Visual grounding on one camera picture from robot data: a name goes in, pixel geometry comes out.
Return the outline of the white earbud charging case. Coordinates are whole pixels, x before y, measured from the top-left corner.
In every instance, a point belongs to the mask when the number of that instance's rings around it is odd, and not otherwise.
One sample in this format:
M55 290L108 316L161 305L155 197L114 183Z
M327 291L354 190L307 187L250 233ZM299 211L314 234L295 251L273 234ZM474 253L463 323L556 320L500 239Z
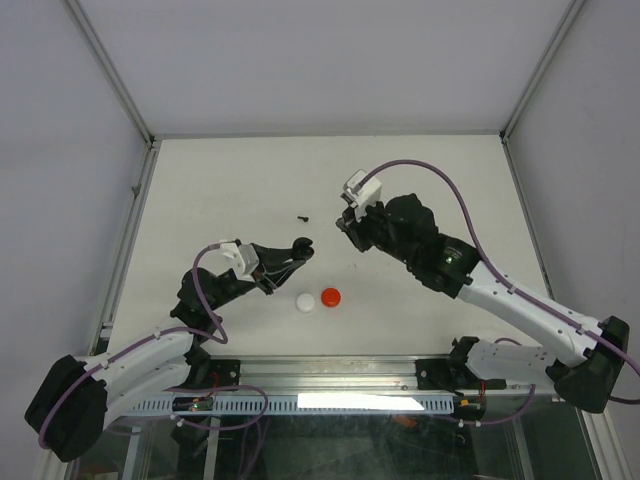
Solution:
M295 306L300 313L308 314L315 309L316 301L312 294L305 292L296 297Z

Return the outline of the black earbud charging case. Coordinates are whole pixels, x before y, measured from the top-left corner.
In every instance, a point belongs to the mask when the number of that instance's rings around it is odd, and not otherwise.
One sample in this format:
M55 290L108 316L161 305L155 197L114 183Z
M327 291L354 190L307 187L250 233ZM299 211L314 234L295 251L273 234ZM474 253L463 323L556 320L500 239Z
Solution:
M299 237L292 244L291 258L294 261L306 262L313 257L314 253L313 241L307 237Z

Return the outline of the red earbud charging case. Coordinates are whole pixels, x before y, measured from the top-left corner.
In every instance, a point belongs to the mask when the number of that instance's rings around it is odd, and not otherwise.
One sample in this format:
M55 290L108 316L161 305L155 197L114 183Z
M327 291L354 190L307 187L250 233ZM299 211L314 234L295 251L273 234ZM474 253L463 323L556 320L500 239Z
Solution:
M342 300L341 292L334 287L328 287L324 289L321 293L321 302L324 306L328 308L337 307L340 304L341 300Z

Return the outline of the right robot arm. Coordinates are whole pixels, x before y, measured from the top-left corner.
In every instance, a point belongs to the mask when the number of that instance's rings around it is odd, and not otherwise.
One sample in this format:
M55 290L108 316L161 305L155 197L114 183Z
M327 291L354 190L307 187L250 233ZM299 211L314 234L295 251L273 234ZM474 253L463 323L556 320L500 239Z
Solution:
M459 387L475 381L513 380L550 387L572 406L604 411L623 367L629 325L569 311L510 281L478 249L441 233L433 212L414 194L382 202L343 194L337 227L355 248L371 248L401 262L424 287L479 307L537 341L500 347L476 336L454 341L448 378Z

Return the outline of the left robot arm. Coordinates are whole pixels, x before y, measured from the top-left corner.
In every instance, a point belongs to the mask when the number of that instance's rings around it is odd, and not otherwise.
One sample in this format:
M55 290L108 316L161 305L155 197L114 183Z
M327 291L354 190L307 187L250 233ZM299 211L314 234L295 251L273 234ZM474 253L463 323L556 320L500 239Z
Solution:
M181 280L176 306L158 326L116 350L68 354L50 367L24 414L40 447L73 461L152 395L209 387L211 357L203 346L229 341L217 309L254 290L274 294L313 255L306 237L284 249L239 239L204 247Z

